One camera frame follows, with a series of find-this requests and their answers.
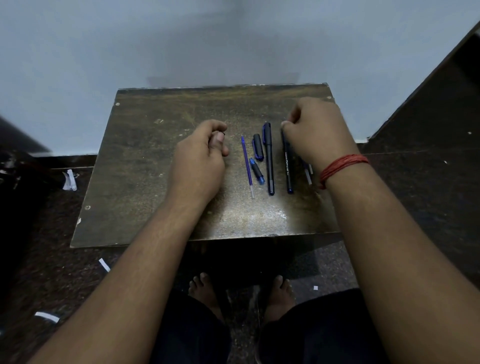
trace foot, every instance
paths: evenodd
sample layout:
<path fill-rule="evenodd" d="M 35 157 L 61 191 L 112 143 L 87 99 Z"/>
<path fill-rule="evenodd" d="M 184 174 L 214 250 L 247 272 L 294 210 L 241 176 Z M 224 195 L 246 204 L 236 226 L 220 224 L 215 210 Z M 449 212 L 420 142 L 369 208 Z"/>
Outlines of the foot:
<path fill-rule="evenodd" d="M 264 324 L 278 320 L 293 306 L 295 306 L 295 296 L 290 281 L 283 280 L 282 276 L 277 276 L 273 281 L 272 292 L 268 298 Z"/>
<path fill-rule="evenodd" d="M 200 273 L 200 278 L 197 276 L 193 277 L 193 280 L 190 281 L 190 288 L 188 288 L 188 295 L 199 300 L 212 310 L 220 321 L 224 321 L 208 274 Z"/>

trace floor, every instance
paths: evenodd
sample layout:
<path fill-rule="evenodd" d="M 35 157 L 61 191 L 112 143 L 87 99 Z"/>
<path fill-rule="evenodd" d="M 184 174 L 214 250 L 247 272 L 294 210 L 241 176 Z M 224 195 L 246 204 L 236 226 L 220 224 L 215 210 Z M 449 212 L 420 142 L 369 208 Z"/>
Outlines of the floor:
<path fill-rule="evenodd" d="M 479 116 L 480 88 L 455 58 L 363 147 L 415 220 L 478 287 Z M 92 168 L 75 173 L 78 191 L 50 193 L 33 224 L 1 316 L 2 363 L 26 362 L 106 275 L 98 260 L 114 266 L 123 251 L 69 247 Z M 343 243 L 314 250 L 293 246 L 268 240 L 187 248 L 175 288 L 186 291 L 192 275 L 211 273 L 232 332 L 229 363 L 254 363 L 254 343 L 274 275 L 292 279 L 298 302 L 357 286 Z M 55 314 L 60 322 L 34 317 L 36 311 Z"/>

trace wooden table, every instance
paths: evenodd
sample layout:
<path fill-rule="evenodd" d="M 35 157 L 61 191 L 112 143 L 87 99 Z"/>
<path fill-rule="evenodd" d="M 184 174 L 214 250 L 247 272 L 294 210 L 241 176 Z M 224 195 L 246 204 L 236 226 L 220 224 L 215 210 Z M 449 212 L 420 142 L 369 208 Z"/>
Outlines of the wooden table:
<path fill-rule="evenodd" d="M 338 231 L 328 193 L 309 187 L 294 163 L 287 194 L 280 123 L 303 96 L 334 102 L 322 85 L 119 90 L 88 186 L 72 247 L 128 245 L 164 198 L 177 142 L 205 119 L 228 124 L 223 186 L 191 240 L 325 234 Z M 253 157 L 253 134 L 272 124 L 275 195 L 253 177 L 250 196 L 240 136 Z M 258 163 L 266 178 L 266 162 Z"/>

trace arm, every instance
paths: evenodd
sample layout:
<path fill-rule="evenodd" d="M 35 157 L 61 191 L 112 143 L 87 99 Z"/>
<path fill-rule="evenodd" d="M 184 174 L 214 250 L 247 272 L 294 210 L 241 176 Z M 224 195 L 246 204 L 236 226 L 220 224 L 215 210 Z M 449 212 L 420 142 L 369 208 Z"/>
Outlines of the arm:
<path fill-rule="evenodd" d="M 323 170 L 360 152 L 338 107 L 304 98 L 282 124 L 302 158 Z M 480 358 L 480 292 L 437 249 L 367 164 L 326 182 L 368 310 L 392 362 Z"/>
<path fill-rule="evenodd" d="M 32 363 L 146 363 L 185 244 L 223 180 L 227 126 L 204 121 L 178 143 L 165 201 Z"/>

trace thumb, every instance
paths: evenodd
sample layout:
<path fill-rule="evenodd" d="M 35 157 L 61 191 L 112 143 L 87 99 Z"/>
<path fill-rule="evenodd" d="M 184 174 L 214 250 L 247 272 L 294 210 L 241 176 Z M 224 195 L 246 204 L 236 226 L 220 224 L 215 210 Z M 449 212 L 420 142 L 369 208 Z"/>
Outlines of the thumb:
<path fill-rule="evenodd" d="M 222 155 L 223 149 L 223 141 L 225 139 L 225 134 L 222 132 L 217 132 L 212 136 L 210 142 L 208 143 L 208 148 L 210 149 L 210 153 L 218 153 Z"/>
<path fill-rule="evenodd" d="M 299 138 L 298 125 L 285 120 L 282 122 L 282 130 L 289 143 L 296 143 Z"/>

